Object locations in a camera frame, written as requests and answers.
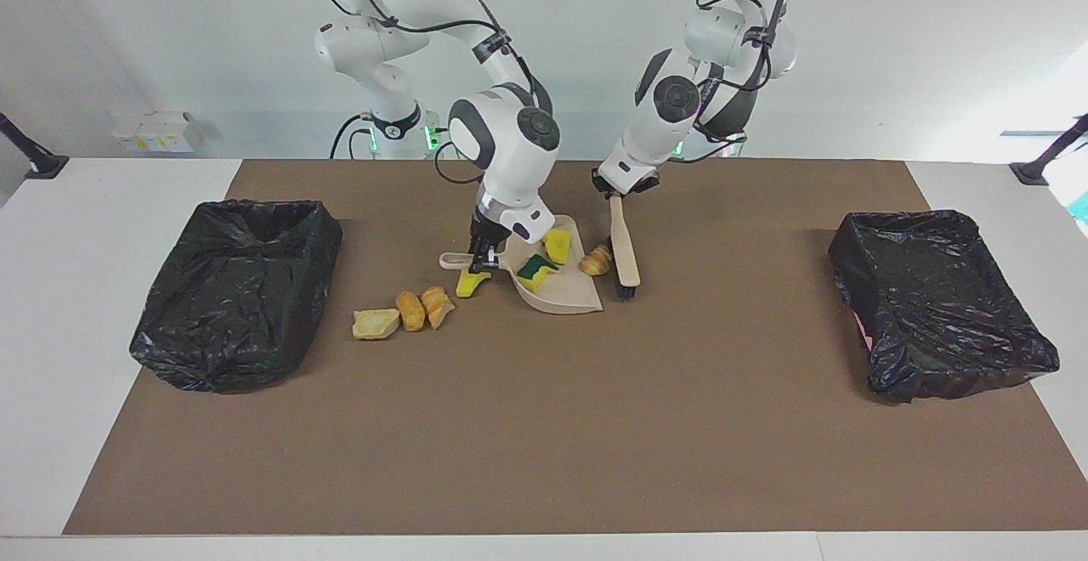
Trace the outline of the beige brush with black bristles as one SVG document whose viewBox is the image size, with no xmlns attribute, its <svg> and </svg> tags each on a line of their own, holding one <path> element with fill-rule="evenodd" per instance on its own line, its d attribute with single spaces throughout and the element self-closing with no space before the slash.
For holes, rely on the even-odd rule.
<svg viewBox="0 0 1088 561">
<path fill-rule="evenodd" d="M 615 282 L 617 282 L 617 297 L 622 301 L 631 300 L 641 285 L 641 277 L 640 270 L 638 270 L 636 251 L 634 251 L 628 224 L 626 224 L 623 216 L 621 194 L 611 194 L 609 197 L 609 240 Z"/>
</svg>

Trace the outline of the beige plastic dustpan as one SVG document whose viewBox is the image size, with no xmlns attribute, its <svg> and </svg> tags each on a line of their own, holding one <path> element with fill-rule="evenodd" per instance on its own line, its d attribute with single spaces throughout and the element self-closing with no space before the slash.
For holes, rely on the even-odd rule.
<svg viewBox="0 0 1088 561">
<path fill-rule="evenodd" d="M 602 312 L 603 306 L 594 279 L 579 267 L 579 262 L 586 255 L 586 250 L 576 228 L 574 219 L 556 215 L 554 229 L 570 233 L 568 263 L 561 265 L 557 273 L 548 275 L 536 292 L 530 291 L 519 280 L 515 280 L 517 291 L 528 306 L 553 315 Z M 518 271 L 524 267 L 531 255 L 547 255 L 545 242 L 527 244 L 520 236 L 514 235 L 506 240 L 506 245 L 497 254 L 498 266 L 516 278 Z"/>
</svg>

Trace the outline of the orange striped bread piece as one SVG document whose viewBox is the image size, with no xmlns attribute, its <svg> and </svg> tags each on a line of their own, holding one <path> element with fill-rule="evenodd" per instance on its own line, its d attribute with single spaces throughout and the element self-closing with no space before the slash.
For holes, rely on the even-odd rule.
<svg viewBox="0 0 1088 561">
<path fill-rule="evenodd" d="M 445 317 L 456 308 L 452 302 L 450 294 L 442 286 L 431 286 L 420 295 L 421 304 L 425 309 L 428 324 L 434 331 L 438 331 Z"/>
</svg>

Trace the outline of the beige bread chunk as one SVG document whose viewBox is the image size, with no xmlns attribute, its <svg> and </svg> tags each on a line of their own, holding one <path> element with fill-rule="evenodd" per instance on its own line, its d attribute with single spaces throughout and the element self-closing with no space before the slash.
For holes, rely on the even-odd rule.
<svg viewBox="0 0 1088 561">
<path fill-rule="evenodd" d="M 397 309 L 367 309 L 353 312 L 351 335 L 357 341 L 382 340 L 400 328 Z"/>
</svg>

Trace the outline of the white cardboard box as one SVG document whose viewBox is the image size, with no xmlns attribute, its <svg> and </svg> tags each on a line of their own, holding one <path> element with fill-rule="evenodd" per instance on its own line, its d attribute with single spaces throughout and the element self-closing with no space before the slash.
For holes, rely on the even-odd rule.
<svg viewBox="0 0 1088 561">
<path fill-rule="evenodd" d="M 193 154 L 202 146 L 201 129 L 186 111 L 120 115 L 111 136 L 125 153 Z"/>
</svg>

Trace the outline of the brown oval bread roll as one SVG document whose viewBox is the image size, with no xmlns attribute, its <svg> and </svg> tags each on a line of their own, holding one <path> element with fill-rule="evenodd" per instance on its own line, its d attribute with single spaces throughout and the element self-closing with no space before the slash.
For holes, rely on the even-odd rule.
<svg viewBox="0 0 1088 561">
<path fill-rule="evenodd" d="M 406 332 L 419 332 L 426 322 L 426 310 L 415 292 L 398 292 L 395 299 L 401 325 Z"/>
</svg>

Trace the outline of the brown paper table mat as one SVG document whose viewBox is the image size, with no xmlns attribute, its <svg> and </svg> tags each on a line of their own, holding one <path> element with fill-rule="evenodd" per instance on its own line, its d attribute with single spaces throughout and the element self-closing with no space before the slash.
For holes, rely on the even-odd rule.
<svg viewBox="0 0 1088 561">
<path fill-rule="evenodd" d="M 1027 384 L 890 406 L 832 280 L 855 210 L 922 210 L 889 161 L 672 165 L 626 202 L 643 284 L 552 316 L 498 275 L 438 331 L 356 310 L 454 286 L 473 189 L 418 161 L 246 161 L 228 197 L 322 201 L 343 244 L 302 367 L 252 394 L 140 372 L 67 535 L 1088 529 Z"/>
</svg>

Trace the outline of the yellow and green sponge piece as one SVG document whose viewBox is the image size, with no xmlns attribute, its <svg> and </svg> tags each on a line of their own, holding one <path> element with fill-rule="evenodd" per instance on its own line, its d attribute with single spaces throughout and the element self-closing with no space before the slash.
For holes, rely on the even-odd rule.
<svg viewBox="0 0 1088 561">
<path fill-rule="evenodd" d="M 545 255 L 537 253 L 527 260 L 524 266 L 517 271 L 514 278 L 529 292 L 537 294 L 544 280 L 551 274 L 557 274 L 558 272 L 558 265 L 553 263 L 548 258 L 545 258 Z"/>
</svg>

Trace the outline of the black trash bag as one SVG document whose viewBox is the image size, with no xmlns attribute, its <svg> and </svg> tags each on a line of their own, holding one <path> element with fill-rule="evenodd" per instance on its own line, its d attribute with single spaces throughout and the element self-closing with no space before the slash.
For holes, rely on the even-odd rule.
<svg viewBox="0 0 1088 561">
<path fill-rule="evenodd" d="M 316 340 L 342 240 L 322 201 L 197 205 L 152 282 L 129 356 L 185 391 L 285 379 Z"/>
<path fill-rule="evenodd" d="M 969 216 L 850 212 L 829 245 L 833 280 L 875 338 L 868 388 L 900 403 L 960 399 L 1058 372 Z"/>
</svg>

